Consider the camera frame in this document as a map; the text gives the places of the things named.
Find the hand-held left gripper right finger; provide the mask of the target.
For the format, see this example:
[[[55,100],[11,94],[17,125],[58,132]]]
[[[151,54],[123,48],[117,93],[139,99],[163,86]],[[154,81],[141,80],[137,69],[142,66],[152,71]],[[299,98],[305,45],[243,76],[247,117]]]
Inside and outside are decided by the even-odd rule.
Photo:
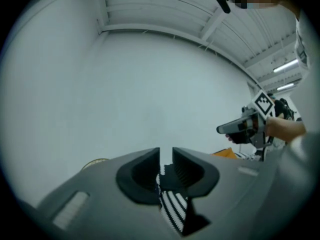
[[[184,240],[249,240],[262,201],[253,188],[265,163],[174,147],[174,172],[188,196]]]

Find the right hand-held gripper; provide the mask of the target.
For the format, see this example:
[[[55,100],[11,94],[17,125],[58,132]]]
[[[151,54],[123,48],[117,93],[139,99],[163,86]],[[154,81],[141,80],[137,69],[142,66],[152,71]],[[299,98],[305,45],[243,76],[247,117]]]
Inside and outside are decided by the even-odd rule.
[[[272,115],[275,104],[262,90],[247,105],[242,107],[241,118],[219,125],[217,133],[228,135],[235,144],[251,144],[257,149],[263,149],[272,144],[266,136],[267,118]]]

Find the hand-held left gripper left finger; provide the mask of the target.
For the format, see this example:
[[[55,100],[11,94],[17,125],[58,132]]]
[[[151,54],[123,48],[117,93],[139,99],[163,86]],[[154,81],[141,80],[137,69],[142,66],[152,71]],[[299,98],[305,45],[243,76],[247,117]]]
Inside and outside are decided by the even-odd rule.
[[[54,189],[38,211],[68,240],[178,240],[160,213],[160,150],[91,165]]]

